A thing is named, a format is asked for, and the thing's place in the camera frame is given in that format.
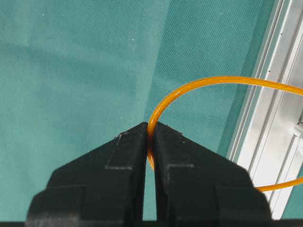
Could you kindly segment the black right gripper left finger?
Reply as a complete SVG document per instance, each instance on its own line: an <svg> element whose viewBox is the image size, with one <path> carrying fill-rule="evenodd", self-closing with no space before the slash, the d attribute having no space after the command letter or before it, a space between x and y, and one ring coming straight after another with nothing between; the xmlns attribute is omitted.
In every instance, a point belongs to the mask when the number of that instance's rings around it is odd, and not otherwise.
<svg viewBox="0 0 303 227"><path fill-rule="evenodd" d="M140 222L147 123L55 169L35 195L27 222Z"/></svg>

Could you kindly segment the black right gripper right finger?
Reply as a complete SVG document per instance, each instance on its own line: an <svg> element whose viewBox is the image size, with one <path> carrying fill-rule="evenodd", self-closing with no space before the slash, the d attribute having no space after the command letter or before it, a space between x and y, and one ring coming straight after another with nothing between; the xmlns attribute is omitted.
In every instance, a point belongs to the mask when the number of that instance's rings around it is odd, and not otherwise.
<svg viewBox="0 0 303 227"><path fill-rule="evenodd" d="M232 161L158 123L153 137L157 219L270 221L266 197Z"/></svg>

